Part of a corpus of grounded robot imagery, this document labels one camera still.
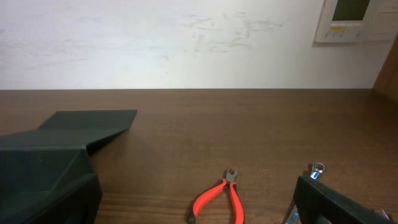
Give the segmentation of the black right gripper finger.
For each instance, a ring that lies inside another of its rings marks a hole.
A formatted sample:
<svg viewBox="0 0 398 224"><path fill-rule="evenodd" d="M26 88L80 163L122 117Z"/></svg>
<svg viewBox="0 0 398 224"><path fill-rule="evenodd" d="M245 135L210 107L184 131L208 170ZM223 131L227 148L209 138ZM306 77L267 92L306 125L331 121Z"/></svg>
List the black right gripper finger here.
<svg viewBox="0 0 398 224"><path fill-rule="evenodd" d="M302 224L394 224L311 177L297 179L294 202Z"/></svg>

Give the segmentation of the red handled cutting pliers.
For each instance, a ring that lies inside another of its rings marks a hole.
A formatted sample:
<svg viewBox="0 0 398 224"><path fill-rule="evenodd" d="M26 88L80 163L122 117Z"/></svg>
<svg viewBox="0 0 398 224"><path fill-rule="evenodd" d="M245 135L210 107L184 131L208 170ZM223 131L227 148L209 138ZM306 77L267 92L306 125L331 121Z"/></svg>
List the red handled cutting pliers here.
<svg viewBox="0 0 398 224"><path fill-rule="evenodd" d="M244 224L244 208L237 193L237 176L238 172L236 170L227 169L224 172L224 176L217 184L197 195L193 200L192 206L190 207L190 211L188 214L188 223L196 224L198 215L203 207L216 196L218 196L224 189L227 189L234 210L234 223Z"/></svg>

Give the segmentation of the black open gift box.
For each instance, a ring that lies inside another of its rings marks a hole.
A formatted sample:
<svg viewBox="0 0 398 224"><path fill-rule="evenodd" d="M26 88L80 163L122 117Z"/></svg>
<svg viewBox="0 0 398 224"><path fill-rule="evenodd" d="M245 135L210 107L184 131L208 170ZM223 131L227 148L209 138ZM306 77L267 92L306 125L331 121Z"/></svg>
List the black open gift box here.
<svg viewBox="0 0 398 224"><path fill-rule="evenodd" d="M102 191L90 155L136 114L57 111L36 129L1 136L1 223L94 223Z"/></svg>

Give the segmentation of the white wall control panel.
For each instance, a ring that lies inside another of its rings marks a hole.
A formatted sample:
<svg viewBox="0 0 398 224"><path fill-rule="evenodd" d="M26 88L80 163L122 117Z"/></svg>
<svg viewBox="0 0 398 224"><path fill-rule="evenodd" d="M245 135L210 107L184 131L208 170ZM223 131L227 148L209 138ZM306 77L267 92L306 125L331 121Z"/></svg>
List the white wall control panel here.
<svg viewBox="0 0 398 224"><path fill-rule="evenodd" d="M316 43L392 40L397 35L397 0L325 0Z"/></svg>

